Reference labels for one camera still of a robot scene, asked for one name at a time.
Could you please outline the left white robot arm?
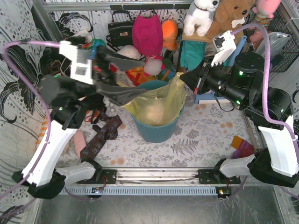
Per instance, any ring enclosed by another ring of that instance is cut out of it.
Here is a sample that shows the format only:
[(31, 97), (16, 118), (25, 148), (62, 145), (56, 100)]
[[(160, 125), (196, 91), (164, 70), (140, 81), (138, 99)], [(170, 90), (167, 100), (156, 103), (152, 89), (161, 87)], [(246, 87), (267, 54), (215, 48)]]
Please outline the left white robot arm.
[(101, 95), (118, 106), (125, 105), (145, 92), (144, 89), (121, 87), (109, 64), (120, 70), (142, 67), (144, 61), (117, 54), (104, 46), (93, 52), (71, 44), (61, 44), (59, 53), (71, 61), (71, 74), (47, 75), (40, 81), (41, 96), (52, 107), (47, 117), (47, 133), (29, 164), (13, 173), (13, 180), (28, 187), (35, 198), (53, 199), (65, 186), (81, 181), (104, 181), (102, 166), (91, 154), (81, 156), (78, 165), (57, 168), (57, 161), (68, 141), (80, 128), (87, 110), (96, 107), (92, 97)]

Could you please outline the yellow plastic trash bag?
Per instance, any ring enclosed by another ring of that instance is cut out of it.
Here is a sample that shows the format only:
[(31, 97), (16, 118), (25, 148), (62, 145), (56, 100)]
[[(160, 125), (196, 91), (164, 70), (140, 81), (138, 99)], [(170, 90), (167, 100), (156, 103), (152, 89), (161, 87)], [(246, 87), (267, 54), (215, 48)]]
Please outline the yellow plastic trash bag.
[(182, 72), (166, 86), (149, 90), (123, 107), (138, 121), (149, 126), (164, 126), (179, 117), (186, 99), (185, 83), (180, 79)]

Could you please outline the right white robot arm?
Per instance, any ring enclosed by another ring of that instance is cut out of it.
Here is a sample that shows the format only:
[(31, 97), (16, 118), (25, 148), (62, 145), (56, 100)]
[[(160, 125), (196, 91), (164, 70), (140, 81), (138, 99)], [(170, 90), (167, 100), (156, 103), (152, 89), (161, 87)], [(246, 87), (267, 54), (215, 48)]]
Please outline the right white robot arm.
[(240, 53), (232, 70), (212, 65), (208, 56), (180, 79), (195, 93), (212, 91), (224, 97), (248, 117), (264, 137), (266, 148), (238, 159), (221, 159), (214, 167), (217, 180), (250, 175), (257, 180), (293, 188), (299, 179), (295, 149), (291, 97), (281, 89), (263, 87), (264, 58), (257, 53)]

